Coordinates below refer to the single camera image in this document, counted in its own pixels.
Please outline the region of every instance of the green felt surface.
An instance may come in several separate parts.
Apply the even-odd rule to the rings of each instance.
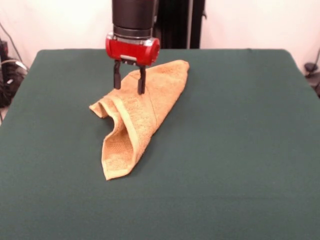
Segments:
[[[187,86],[129,176],[101,166],[104,50],[41,51],[0,127],[0,239],[318,240],[320,101],[284,50],[162,50]],[[122,76],[135,68],[122,65]]]

